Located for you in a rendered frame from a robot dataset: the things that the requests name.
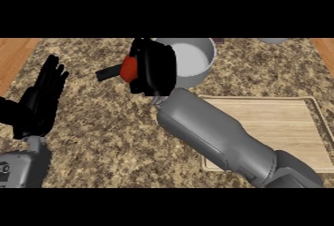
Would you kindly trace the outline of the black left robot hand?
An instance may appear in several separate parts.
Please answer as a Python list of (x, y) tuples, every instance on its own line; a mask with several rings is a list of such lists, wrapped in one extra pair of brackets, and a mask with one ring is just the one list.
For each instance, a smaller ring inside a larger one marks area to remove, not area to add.
[(19, 102), (0, 96), (0, 124), (13, 127), (13, 139), (44, 137), (50, 132), (68, 75), (59, 58), (48, 55), (35, 84), (26, 89)]

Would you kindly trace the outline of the red bell pepper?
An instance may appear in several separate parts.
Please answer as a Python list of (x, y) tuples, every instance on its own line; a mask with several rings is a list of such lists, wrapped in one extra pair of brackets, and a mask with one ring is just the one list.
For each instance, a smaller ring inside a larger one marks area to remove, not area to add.
[(137, 77), (137, 59), (133, 56), (125, 56), (124, 58), (119, 69), (119, 77), (127, 83), (130, 83)]

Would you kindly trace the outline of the grey round object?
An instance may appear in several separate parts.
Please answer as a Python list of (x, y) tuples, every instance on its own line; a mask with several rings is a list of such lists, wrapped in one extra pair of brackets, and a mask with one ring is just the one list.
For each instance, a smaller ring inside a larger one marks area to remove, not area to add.
[(286, 38), (258, 38), (258, 41), (267, 44), (281, 44), (286, 41)]

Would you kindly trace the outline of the pale wooden tray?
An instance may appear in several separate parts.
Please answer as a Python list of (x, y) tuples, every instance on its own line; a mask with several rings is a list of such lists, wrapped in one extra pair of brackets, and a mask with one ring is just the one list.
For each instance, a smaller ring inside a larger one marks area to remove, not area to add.
[(316, 171), (334, 173), (334, 136), (316, 99), (306, 97), (208, 96), (201, 98), (235, 117), (248, 134), (286, 151)]

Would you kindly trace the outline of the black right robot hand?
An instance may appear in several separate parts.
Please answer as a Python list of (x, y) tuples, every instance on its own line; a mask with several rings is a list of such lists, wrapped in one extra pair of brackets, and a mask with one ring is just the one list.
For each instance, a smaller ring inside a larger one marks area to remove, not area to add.
[(128, 55), (137, 61), (137, 77), (128, 83), (130, 92), (146, 96), (168, 96), (177, 76), (173, 47), (150, 38), (136, 38)]

